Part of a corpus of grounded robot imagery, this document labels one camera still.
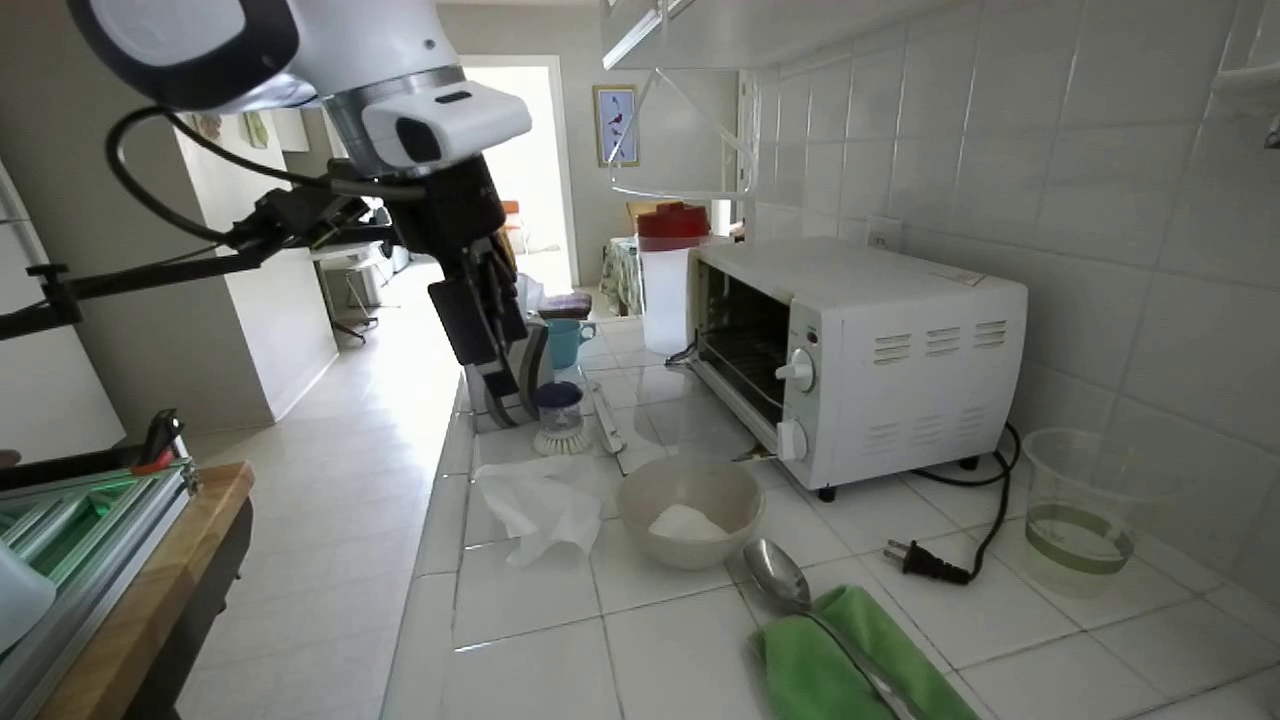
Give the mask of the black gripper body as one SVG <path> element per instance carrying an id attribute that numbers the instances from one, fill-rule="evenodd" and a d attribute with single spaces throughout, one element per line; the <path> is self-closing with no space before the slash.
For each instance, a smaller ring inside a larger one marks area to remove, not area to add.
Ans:
<path id="1" fill-rule="evenodd" d="M 491 364 L 523 335 L 517 265 L 502 242 L 505 209 L 491 170 L 468 157 L 408 178 L 391 200 L 396 234 L 443 268 L 434 283 L 437 315 L 460 364 Z"/>

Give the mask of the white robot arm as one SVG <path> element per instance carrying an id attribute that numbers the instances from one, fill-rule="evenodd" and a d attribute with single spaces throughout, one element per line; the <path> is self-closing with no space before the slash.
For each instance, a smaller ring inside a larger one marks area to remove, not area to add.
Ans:
<path id="1" fill-rule="evenodd" d="M 280 248 L 391 239 L 434 257 L 429 287 L 451 355 L 480 376 L 488 412 L 533 412 L 511 368 L 530 340 L 517 261 L 502 242 L 505 209 L 483 151 L 533 128 L 530 109 L 466 76 L 437 0 L 67 0 L 95 61 L 147 109 L 122 117 L 110 169 L 165 224 L 208 239 L 216 261 L 155 261 L 127 272 L 48 281 L 39 319 L 65 324 L 79 298 L 260 268 Z M 184 111 L 264 111 L 322 105 L 347 151 L 326 175 L 271 170 L 196 128 Z M 229 230 L 155 200 L 126 162 L 126 137 L 165 117 L 213 157 L 278 175 Z"/>

